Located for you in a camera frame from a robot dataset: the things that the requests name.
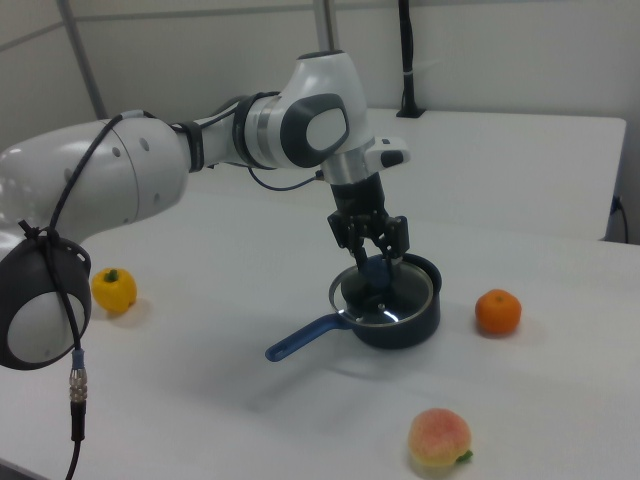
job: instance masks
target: black pole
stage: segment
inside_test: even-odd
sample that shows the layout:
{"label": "black pole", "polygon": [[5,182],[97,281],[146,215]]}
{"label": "black pole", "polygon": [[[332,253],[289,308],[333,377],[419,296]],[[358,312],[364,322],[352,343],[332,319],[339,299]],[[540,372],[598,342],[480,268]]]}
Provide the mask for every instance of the black pole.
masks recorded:
{"label": "black pole", "polygon": [[400,13],[400,42],[402,45],[402,76],[404,78],[404,93],[402,105],[396,117],[419,118],[426,109],[418,108],[413,88],[413,30],[409,16],[409,0],[398,0]]}

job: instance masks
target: yellow bell pepper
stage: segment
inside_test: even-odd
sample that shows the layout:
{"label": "yellow bell pepper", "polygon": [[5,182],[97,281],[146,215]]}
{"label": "yellow bell pepper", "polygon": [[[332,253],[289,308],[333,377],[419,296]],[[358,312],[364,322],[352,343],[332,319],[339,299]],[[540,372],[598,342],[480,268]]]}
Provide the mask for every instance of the yellow bell pepper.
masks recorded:
{"label": "yellow bell pepper", "polygon": [[93,298],[108,312],[124,313],[136,301],[138,288],[123,268],[105,268],[91,281]]}

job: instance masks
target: metal connector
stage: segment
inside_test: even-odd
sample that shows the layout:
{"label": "metal connector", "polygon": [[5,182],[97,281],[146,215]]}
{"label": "metal connector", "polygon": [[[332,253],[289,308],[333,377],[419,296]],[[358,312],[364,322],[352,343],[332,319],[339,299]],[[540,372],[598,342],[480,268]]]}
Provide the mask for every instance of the metal connector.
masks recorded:
{"label": "metal connector", "polygon": [[72,403],[87,401],[87,371],[84,368],[74,368],[69,375],[69,400]]}

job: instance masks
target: peach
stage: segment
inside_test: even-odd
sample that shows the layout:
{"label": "peach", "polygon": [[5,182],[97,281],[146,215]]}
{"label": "peach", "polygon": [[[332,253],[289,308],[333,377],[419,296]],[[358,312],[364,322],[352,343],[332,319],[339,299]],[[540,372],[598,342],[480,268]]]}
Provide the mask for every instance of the peach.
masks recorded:
{"label": "peach", "polygon": [[462,417],[445,408],[432,408],[414,418],[409,451],[423,467],[447,467],[471,456],[471,430]]}

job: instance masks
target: orange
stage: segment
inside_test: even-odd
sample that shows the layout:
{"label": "orange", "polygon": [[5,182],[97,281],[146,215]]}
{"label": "orange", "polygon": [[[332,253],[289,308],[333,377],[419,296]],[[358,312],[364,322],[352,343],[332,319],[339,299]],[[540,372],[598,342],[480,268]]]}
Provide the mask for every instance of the orange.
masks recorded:
{"label": "orange", "polygon": [[478,326],[487,333],[504,335],[513,332],[522,314],[516,297],[504,290],[491,290],[476,302]]}

